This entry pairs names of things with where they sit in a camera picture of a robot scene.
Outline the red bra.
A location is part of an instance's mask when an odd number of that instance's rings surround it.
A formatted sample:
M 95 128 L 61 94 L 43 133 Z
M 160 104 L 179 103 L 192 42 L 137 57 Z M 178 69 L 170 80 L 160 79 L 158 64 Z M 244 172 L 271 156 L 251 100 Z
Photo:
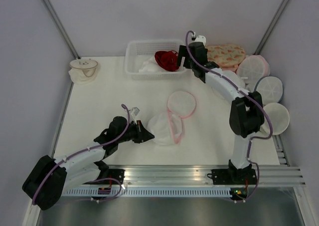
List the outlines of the red bra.
M 171 51 L 157 51 L 155 53 L 156 63 L 165 71 L 176 72 L 179 70 L 177 64 L 178 52 L 175 50 Z

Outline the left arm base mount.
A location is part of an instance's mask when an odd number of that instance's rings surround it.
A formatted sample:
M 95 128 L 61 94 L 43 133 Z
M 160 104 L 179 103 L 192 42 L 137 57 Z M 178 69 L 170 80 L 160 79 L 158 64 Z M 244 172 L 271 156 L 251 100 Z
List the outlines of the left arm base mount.
M 99 195 L 114 195 L 120 189 L 125 177 L 124 169 L 108 169 L 102 172 L 96 179 L 95 184 L 99 185 Z

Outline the aluminium rail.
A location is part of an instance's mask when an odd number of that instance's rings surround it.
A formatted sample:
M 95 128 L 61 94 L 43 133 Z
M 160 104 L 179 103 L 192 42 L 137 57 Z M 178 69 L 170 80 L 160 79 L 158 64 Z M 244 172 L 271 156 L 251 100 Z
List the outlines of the aluminium rail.
M 159 146 L 124 143 L 105 159 L 112 168 L 125 170 L 125 182 L 132 185 L 210 185 L 212 169 L 226 169 L 233 153 L 233 139 L 210 137 L 198 146 L 184 138 L 179 145 Z M 303 187 L 299 167 L 288 165 L 280 137 L 253 141 L 251 160 L 260 167 L 261 187 Z

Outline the pink trimmed mesh laundry bag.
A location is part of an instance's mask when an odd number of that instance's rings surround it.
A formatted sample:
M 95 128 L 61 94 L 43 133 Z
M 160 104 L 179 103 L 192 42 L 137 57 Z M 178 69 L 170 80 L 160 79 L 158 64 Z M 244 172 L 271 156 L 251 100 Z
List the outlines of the pink trimmed mesh laundry bag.
M 179 144 L 183 136 L 183 120 L 192 116 L 196 99 L 188 91 L 175 91 L 167 100 L 166 110 L 151 118 L 147 130 L 154 135 L 154 143 L 168 146 Z

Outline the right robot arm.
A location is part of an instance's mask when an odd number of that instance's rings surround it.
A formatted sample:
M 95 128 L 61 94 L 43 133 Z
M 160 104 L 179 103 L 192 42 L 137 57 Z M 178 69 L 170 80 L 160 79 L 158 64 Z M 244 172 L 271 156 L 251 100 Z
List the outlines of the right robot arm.
M 195 77 L 215 89 L 229 104 L 229 125 L 235 135 L 228 168 L 212 170 L 215 185 L 256 184 L 256 171 L 249 161 L 250 139 L 264 124 L 262 97 L 249 93 L 227 77 L 215 62 L 208 61 L 208 50 L 202 42 L 180 45 L 177 65 L 192 70 Z

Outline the right corner frame post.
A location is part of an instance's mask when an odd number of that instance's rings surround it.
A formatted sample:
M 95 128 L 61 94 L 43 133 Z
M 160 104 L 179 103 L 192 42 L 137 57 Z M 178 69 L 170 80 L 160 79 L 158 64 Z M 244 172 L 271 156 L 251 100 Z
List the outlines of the right corner frame post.
M 264 49 L 267 41 L 269 40 L 272 32 L 274 31 L 277 23 L 279 22 L 281 16 L 283 15 L 285 9 L 287 8 L 288 4 L 290 3 L 291 0 L 282 0 L 280 5 L 278 6 L 274 16 L 272 17 L 264 35 L 262 36 L 256 50 L 254 51 L 254 55 L 259 55 L 262 50 Z

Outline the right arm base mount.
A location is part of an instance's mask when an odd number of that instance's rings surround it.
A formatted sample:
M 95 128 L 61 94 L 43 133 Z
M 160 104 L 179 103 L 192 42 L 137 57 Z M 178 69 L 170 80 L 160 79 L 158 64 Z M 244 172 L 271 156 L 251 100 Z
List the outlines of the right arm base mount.
M 212 169 L 207 177 L 213 181 L 214 185 L 255 185 L 257 175 L 254 169 L 232 170 L 232 169 Z

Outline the cream round laundry bag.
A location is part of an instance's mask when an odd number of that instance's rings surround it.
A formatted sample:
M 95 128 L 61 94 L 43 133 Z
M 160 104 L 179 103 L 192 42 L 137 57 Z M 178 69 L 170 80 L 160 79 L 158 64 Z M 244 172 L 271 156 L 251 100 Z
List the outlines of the cream round laundry bag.
M 282 134 L 289 126 L 290 115 L 287 108 L 280 103 L 269 103 L 263 107 L 270 118 L 273 128 L 273 136 Z

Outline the white plastic basket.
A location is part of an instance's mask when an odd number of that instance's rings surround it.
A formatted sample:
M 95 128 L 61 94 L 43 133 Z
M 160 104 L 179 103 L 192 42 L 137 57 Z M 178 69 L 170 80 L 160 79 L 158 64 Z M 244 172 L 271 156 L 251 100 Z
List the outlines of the white plastic basket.
M 183 45 L 179 39 L 135 40 L 128 43 L 124 60 L 125 73 L 133 80 L 178 79 L 185 68 L 171 72 L 164 70 L 155 60 L 158 51 L 178 51 Z

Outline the beige collapsed laundry bag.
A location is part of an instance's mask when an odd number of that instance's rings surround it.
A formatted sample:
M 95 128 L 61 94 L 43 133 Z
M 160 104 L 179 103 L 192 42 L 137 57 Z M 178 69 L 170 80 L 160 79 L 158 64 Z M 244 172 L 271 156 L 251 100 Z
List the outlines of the beige collapsed laundry bag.
M 68 71 L 74 84 L 84 85 L 95 80 L 99 72 L 99 63 L 92 59 L 76 59 L 69 63 Z

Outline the carrot print bra case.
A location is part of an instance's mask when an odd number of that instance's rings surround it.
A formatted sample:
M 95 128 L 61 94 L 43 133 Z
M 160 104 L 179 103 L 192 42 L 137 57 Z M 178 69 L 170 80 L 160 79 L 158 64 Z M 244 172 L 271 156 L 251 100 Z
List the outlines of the carrot print bra case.
M 206 49 L 208 60 L 215 62 L 222 70 L 236 72 L 246 58 L 244 48 L 236 44 L 208 45 Z

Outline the pink rimmed round laundry bag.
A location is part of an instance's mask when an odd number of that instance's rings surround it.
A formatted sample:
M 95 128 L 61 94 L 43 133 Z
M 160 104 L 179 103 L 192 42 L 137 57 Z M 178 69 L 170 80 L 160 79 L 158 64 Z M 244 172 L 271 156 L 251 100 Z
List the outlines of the pink rimmed round laundry bag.
M 261 55 L 250 55 L 240 63 L 236 74 L 248 84 L 269 76 L 270 66 Z

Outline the corner frame post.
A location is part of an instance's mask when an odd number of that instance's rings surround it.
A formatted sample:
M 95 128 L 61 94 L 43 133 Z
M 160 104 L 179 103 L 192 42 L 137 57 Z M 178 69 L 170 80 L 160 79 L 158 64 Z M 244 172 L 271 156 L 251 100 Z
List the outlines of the corner frame post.
M 254 51 L 254 55 L 259 55 L 262 50 L 264 49 L 267 41 L 269 40 L 272 32 L 274 31 L 277 23 L 279 22 L 281 16 L 283 15 L 285 9 L 287 8 L 288 4 L 290 3 L 291 0 L 282 0 L 280 5 L 278 6 L 274 16 L 272 17 L 264 35 L 262 36 L 256 50 Z
M 72 43 L 67 31 L 65 30 L 65 27 L 63 26 L 63 23 L 60 20 L 60 18 L 58 16 L 53 4 L 51 3 L 51 1 L 50 0 L 41 0 L 41 2 L 43 3 L 44 7 L 48 11 L 51 19 L 53 20 L 53 23 L 55 24 L 57 30 L 59 31 L 63 41 L 67 45 L 67 47 L 68 47 L 69 51 L 71 52 L 72 56 L 75 59 L 81 58 L 80 55 L 78 54 L 76 48 L 74 47 L 74 44 Z

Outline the blue rimmed round laundry bag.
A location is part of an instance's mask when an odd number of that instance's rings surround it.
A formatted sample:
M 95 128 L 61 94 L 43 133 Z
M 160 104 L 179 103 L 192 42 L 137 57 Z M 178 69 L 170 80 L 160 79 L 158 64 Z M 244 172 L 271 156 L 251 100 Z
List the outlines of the blue rimmed round laundry bag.
M 246 88 L 250 92 L 257 91 L 262 96 L 263 105 L 279 103 L 284 95 L 282 81 L 275 76 L 265 76 L 256 83 L 249 83 Z

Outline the left corner frame post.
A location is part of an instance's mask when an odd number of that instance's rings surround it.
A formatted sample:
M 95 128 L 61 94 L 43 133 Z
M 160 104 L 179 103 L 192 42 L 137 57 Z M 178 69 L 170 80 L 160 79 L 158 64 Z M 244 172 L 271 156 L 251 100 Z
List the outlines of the left corner frame post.
M 48 11 L 51 19 L 53 20 L 53 23 L 55 24 L 57 30 L 59 31 L 63 41 L 67 45 L 67 47 L 68 47 L 69 51 L 71 52 L 72 56 L 75 59 L 81 58 L 80 55 L 78 54 L 76 48 L 74 47 L 74 44 L 72 43 L 67 31 L 65 30 L 65 27 L 63 26 L 63 23 L 60 20 L 60 18 L 58 16 L 53 4 L 51 3 L 51 1 L 50 0 L 41 0 L 41 2 L 43 3 L 44 7 Z

